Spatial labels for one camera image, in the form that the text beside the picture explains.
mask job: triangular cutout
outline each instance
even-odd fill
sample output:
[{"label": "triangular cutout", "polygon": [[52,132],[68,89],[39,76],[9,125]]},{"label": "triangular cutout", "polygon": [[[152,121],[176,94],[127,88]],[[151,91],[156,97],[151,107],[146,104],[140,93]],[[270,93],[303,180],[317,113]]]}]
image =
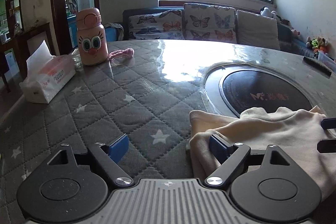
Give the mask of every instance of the triangular cutout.
[{"label": "triangular cutout", "polygon": [[273,165],[289,165],[278,151],[272,151],[270,163]]},{"label": "triangular cutout", "polygon": [[68,163],[68,155],[66,150],[59,151],[51,160],[48,165],[61,165]]}]

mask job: blue sofa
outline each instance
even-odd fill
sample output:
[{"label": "blue sofa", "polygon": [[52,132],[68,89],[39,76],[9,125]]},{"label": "blue sofa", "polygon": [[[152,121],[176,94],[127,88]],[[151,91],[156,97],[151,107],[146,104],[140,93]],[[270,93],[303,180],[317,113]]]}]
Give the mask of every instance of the blue sofa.
[{"label": "blue sofa", "polygon": [[[155,7],[144,9],[131,9],[123,12],[123,27],[124,27],[124,40],[128,40],[128,21],[130,16],[157,14],[168,10],[183,10],[183,7]],[[293,38],[292,32],[289,28],[278,23],[278,40],[280,44],[280,50],[283,52],[290,52],[298,55],[305,55],[313,57],[311,49],[306,47],[305,42]]]}]

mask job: tissue pack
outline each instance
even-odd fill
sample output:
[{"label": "tissue pack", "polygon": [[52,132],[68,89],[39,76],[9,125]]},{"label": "tissue pack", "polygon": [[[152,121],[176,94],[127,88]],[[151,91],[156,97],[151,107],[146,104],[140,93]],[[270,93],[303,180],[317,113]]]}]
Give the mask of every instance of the tissue pack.
[{"label": "tissue pack", "polygon": [[52,56],[45,41],[28,58],[27,69],[28,76],[20,87],[32,103],[48,104],[75,74],[71,56]]}]

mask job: black circular cooktop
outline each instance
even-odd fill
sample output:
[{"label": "black circular cooktop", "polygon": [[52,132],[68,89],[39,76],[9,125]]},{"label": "black circular cooktop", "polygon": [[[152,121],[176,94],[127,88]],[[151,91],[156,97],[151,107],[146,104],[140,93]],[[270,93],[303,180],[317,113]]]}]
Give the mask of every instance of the black circular cooktop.
[{"label": "black circular cooktop", "polygon": [[294,86],[279,77],[259,70],[238,70],[225,77],[221,96],[238,116],[251,107],[267,113],[284,106],[290,110],[310,110],[308,99]]}]

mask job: pink bottle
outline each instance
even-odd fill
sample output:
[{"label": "pink bottle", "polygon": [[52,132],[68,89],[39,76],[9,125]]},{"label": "pink bottle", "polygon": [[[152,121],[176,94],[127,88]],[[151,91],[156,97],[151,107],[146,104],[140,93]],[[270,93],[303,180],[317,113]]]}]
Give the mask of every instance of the pink bottle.
[{"label": "pink bottle", "polygon": [[89,8],[78,12],[76,24],[78,50],[82,63],[92,66],[104,62],[109,53],[99,10]]}]

